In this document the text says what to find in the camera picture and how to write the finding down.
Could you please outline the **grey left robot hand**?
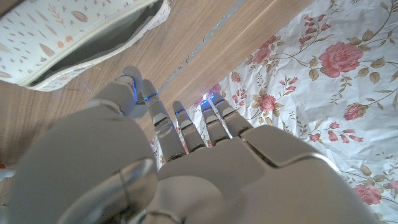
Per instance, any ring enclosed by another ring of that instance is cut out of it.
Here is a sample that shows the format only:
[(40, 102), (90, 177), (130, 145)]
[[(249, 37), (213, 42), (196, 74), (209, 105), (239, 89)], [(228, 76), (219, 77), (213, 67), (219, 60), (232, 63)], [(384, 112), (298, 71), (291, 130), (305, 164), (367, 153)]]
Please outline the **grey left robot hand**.
[(376, 223), (327, 157), (215, 93), (207, 147), (181, 102), (125, 68), (19, 161), (8, 223)]

